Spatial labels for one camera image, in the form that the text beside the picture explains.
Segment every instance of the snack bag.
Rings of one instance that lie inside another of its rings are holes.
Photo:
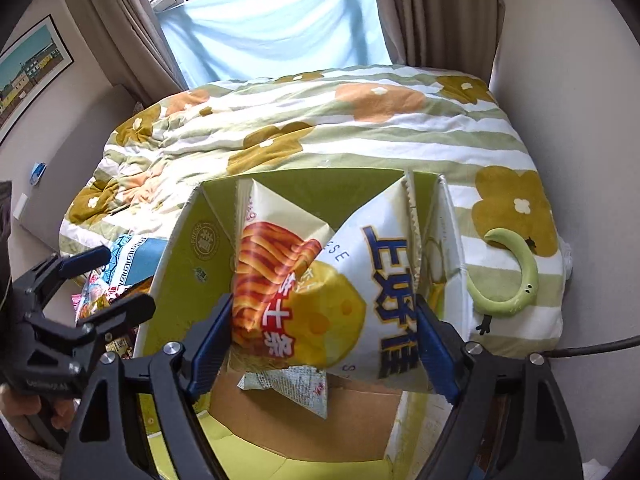
[[[111,306],[111,303],[120,298],[136,292],[148,294],[151,289],[152,280],[153,277],[151,276],[129,288],[121,285],[109,286],[96,270],[92,270],[82,288],[82,293],[79,294],[80,298],[78,298],[78,309],[76,310],[76,323],[81,319],[108,308]],[[125,335],[112,341],[107,341],[107,352],[116,352],[116,354],[123,359],[131,359],[133,357],[133,347],[136,343],[137,334],[138,327],[134,327]]]
[[[232,340],[239,367],[286,368],[293,340],[282,301],[334,232],[254,180],[238,182],[237,211]]]
[[[295,224],[292,213],[286,216]],[[252,325],[256,344],[240,345],[238,359],[261,370],[268,358],[267,367],[310,365],[390,388],[429,391],[414,311],[420,247],[413,181],[406,174],[353,213],[318,256],[305,261],[308,268],[299,266],[276,292],[268,291],[271,298],[262,298]],[[236,319],[236,303],[233,312],[239,342],[246,326]]]

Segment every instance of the bed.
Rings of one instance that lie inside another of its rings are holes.
[[[518,232],[540,271],[536,303],[510,318],[475,314],[472,338],[507,356],[555,346],[566,271],[542,183],[485,83],[459,72],[355,66],[167,97],[111,134],[66,212],[60,250],[77,254],[120,234],[168,238],[205,179],[332,166],[444,174],[468,273],[488,298],[510,298],[520,270],[481,236],[494,227]]]

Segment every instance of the black cable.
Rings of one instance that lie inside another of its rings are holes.
[[[606,352],[615,352],[617,350],[624,350],[626,348],[633,348],[634,346],[640,346],[640,335],[629,337],[627,339],[621,339],[619,341],[612,341],[610,343],[603,343],[600,345],[582,346],[578,348],[559,348],[556,350],[548,350],[542,352],[544,357],[574,357],[578,355],[592,355],[592,354],[604,354]]]

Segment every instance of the orange flower pattern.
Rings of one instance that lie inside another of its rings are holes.
[[[122,192],[123,202],[128,204],[150,203],[160,184],[160,175],[165,164],[164,161],[160,162],[146,171],[124,179],[121,182],[125,188]]]
[[[427,97],[404,86],[376,83],[345,83],[335,91],[338,101],[350,103],[353,118],[367,123],[383,123],[396,114],[423,110]]]
[[[166,116],[182,112],[189,108],[206,103],[209,100],[209,92],[204,88],[197,88],[193,91],[187,90],[173,95],[169,98],[169,105],[166,109]]]

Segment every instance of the person's hand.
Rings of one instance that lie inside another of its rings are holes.
[[[39,396],[24,396],[13,390],[8,384],[0,385],[0,413],[24,438],[32,442],[39,437],[25,416],[37,415],[42,407]],[[69,431],[76,414],[76,407],[71,399],[57,399],[53,402],[55,415],[51,417],[51,425],[57,430]]]

